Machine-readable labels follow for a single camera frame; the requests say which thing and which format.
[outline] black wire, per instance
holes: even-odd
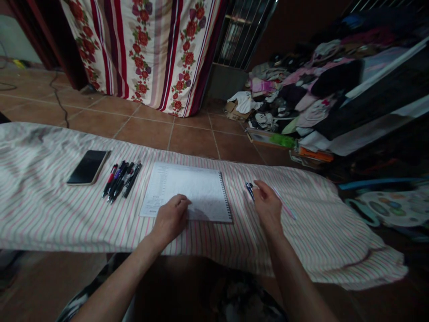
[[[61,102],[60,102],[60,100],[59,100],[59,97],[58,97],[58,89],[57,88],[55,88],[52,84],[55,82],[55,80],[58,78],[58,72],[57,71],[55,71],[55,76],[54,76],[54,78],[50,81],[50,83],[49,83],[49,86],[51,87],[51,88],[53,88],[54,89],[54,94],[55,94],[55,97],[57,98],[57,102],[58,102],[58,105],[59,105],[59,107],[61,107],[61,109],[64,111],[64,121],[66,121],[66,124],[67,124],[67,128],[70,128],[70,124],[68,123],[68,113],[67,113],[67,111],[66,111],[66,109],[61,105]]]
[[[6,85],[6,86],[11,86],[11,87],[12,87],[11,89],[0,89],[0,91],[4,91],[4,90],[14,90],[14,89],[17,89],[17,87],[16,87],[15,85],[12,85],[12,84],[2,83],[2,82],[0,82],[0,84],[1,84],[1,85]]]

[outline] striped curtain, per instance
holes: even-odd
[[[195,114],[224,0],[63,0],[89,82],[178,117]]]

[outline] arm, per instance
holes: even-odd
[[[123,318],[146,271],[185,228],[190,203],[185,196],[176,195],[159,209],[152,232],[95,291],[73,322],[120,321]]]
[[[282,202],[263,181],[255,180],[255,207],[267,238],[283,304],[292,321],[337,321],[305,272],[294,249],[283,234]]]

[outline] smartphone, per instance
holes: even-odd
[[[70,186],[89,186],[94,184],[109,154],[110,151],[87,151],[67,180],[67,184]]]

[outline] metal grille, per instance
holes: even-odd
[[[427,0],[356,0],[346,10],[345,14],[370,10],[380,7],[413,6],[418,12],[425,9]]]
[[[231,1],[223,22],[214,64],[246,69],[277,1]]]

